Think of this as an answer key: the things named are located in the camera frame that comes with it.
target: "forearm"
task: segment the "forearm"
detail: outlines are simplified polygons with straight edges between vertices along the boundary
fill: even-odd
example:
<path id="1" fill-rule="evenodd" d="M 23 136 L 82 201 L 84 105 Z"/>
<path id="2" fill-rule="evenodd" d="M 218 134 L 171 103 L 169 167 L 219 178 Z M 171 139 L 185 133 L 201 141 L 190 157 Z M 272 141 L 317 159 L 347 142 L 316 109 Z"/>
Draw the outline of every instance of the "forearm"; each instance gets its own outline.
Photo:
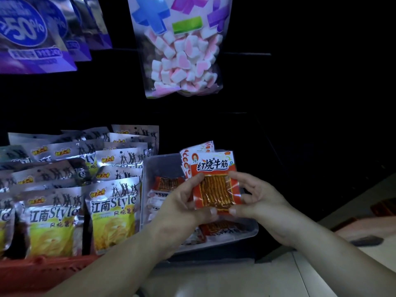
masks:
<path id="1" fill-rule="evenodd" d="M 396 292 L 396 273 L 313 221 L 307 220 L 295 247 L 339 297 Z"/>
<path id="2" fill-rule="evenodd" d="M 47 293 L 47 296 L 131 296 L 160 260 L 158 244 L 149 231 L 142 231 L 114 246 Z"/>

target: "hand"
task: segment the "hand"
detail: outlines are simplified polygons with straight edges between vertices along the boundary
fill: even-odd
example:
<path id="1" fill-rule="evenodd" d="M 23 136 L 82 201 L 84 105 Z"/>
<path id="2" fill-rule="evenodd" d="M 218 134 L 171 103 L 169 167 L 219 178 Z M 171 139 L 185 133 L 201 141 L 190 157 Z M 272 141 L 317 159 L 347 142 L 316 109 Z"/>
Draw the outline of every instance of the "hand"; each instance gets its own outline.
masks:
<path id="1" fill-rule="evenodd" d="M 230 171 L 251 195 L 242 194 L 246 205 L 234 205 L 230 214 L 256 219 L 280 244 L 295 247 L 300 231 L 312 221 L 300 213 L 269 183 L 250 174 Z"/>
<path id="2" fill-rule="evenodd" d="M 203 179 L 204 175 L 200 173 L 182 183 L 166 197 L 156 217 L 147 226 L 158 245 L 159 260 L 171 257 L 199 225 L 217 220 L 215 207 L 194 210 L 194 202 L 187 202 L 192 189 Z"/>

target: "red basket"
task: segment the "red basket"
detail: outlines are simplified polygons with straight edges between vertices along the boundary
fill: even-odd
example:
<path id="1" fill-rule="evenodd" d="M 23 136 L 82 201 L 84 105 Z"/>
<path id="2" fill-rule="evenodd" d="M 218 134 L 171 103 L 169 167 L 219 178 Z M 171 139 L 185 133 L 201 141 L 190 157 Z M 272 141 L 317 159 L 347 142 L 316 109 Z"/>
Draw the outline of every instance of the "red basket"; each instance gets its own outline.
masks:
<path id="1" fill-rule="evenodd" d="M 99 257 L 17 259 L 0 261 L 1 296 L 38 296 L 81 271 Z"/>

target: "blue plus sign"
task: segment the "blue plus sign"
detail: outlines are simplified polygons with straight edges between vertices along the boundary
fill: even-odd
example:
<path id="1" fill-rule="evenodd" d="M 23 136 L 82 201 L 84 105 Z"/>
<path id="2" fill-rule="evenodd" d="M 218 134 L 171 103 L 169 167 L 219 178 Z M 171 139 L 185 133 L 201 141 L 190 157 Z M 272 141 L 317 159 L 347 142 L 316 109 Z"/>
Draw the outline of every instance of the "blue plus sign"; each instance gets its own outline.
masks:
<path id="1" fill-rule="evenodd" d="M 143 26 L 151 26 L 152 30 L 157 34 L 166 32 L 163 19 L 169 18 L 171 12 L 165 0 L 136 0 L 139 9 L 132 13 L 132 17 L 136 23 Z"/>

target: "blue circle label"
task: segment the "blue circle label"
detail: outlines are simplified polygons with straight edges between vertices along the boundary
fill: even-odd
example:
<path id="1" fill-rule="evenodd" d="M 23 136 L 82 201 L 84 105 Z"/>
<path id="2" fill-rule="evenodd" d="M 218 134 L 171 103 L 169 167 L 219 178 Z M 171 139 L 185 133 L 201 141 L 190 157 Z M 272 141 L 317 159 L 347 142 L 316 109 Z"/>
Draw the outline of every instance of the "blue circle label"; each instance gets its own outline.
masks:
<path id="1" fill-rule="evenodd" d="M 14 44 L 35 47 L 47 39 L 47 26 L 25 0 L 0 0 L 0 33 Z"/>
<path id="2" fill-rule="evenodd" d="M 59 36 L 64 38 L 67 34 L 67 20 L 62 10 L 50 0 L 42 0 L 45 13 L 58 25 Z"/>
<path id="3" fill-rule="evenodd" d="M 78 8 L 76 7 L 76 5 L 74 5 L 73 3 L 72 3 L 72 7 L 73 7 L 73 10 L 74 10 L 74 13 L 75 13 L 76 16 L 77 16 L 77 20 L 80 22 L 80 26 L 82 26 L 82 19 L 81 19 L 81 13 L 80 13 L 80 11 L 79 11 Z"/>

